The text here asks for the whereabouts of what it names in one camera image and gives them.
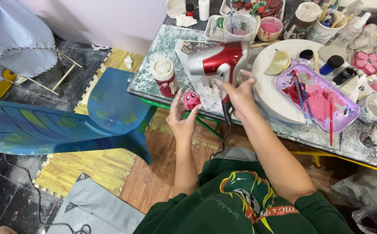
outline red hair dryer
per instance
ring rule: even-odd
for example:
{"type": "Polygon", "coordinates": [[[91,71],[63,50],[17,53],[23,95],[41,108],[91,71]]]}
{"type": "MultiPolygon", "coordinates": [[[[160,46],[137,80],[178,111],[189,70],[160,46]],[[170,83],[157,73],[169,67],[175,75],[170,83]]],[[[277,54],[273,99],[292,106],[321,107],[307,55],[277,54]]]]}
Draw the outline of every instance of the red hair dryer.
{"type": "MultiPolygon", "coordinates": [[[[236,76],[240,69],[248,65],[248,42],[230,42],[216,45],[188,57],[188,69],[192,75],[220,74],[223,81],[238,86],[236,76]]],[[[232,124],[233,112],[229,95],[220,91],[223,113],[228,124],[232,124]]]]}

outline hand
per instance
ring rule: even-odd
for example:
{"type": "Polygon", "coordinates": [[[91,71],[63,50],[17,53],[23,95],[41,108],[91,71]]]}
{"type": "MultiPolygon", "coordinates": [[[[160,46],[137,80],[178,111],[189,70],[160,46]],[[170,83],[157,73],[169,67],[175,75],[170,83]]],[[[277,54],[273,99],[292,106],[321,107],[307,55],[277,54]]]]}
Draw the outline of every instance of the hand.
{"type": "Polygon", "coordinates": [[[257,113],[258,109],[252,96],[252,87],[256,82],[256,77],[250,71],[241,71],[243,75],[249,77],[247,81],[240,84],[237,88],[225,81],[222,83],[221,88],[229,95],[230,102],[235,108],[236,118],[243,122],[251,114],[257,113]]]}
{"type": "Polygon", "coordinates": [[[167,123],[170,125],[177,142],[188,141],[191,143],[191,135],[193,134],[194,130],[194,121],[196,120],[198,109],[201,108],[202,104],[197,105],[191,110],[188,118],[182,120],[181,117],[186,113],[184,106],[180,105],[182,95],[181,90],[179,90],[173,103],[171,104],[170,114],[167,117],[167,123]]]}

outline green sweatshirt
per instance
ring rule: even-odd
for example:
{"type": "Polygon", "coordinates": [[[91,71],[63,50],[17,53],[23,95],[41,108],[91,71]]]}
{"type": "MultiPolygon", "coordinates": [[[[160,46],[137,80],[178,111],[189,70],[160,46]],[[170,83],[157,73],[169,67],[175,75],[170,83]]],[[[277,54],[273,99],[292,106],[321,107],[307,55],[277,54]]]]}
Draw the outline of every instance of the green sweatshirt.
{"type": "Polygon", "coordinates": [[[200,188],[154,204],[134,234],[353,233],[320,192],[291,204],[278,196],[259,162],[212,159],[200,188]]]}

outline paint palette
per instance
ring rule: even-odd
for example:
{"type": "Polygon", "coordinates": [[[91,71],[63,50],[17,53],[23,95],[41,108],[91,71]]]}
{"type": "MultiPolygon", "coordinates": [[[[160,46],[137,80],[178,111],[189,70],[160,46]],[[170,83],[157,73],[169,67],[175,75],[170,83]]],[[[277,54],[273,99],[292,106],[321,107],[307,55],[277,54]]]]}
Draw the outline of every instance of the paint palette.
{"type": "MultiPolygon", "coordinates": [[[[301,109],[300,98],[295,86],[292,70],[298,70],[303,83],[314,121],[320,128],[330,132],[330,83],[306,65],[297,64],[275,78],[275,87],[297,108],[301,109]]],[[[310,123],[306,104],[304,108],[310,123]]],[[[333,132],[341,132],[360,115],[360,108],[348,97],[333,87],[333,132]]]]}

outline red paintbrush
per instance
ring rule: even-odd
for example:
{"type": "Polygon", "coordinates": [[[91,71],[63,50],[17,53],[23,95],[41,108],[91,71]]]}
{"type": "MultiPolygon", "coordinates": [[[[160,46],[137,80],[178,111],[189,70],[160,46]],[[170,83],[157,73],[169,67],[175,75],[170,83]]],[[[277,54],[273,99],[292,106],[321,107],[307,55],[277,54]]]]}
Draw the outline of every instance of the red paintbrush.
{"type": "Polygon", "coordinates": [[[330,80],[330,146],[333,146],[333,86],[330,80]]]}

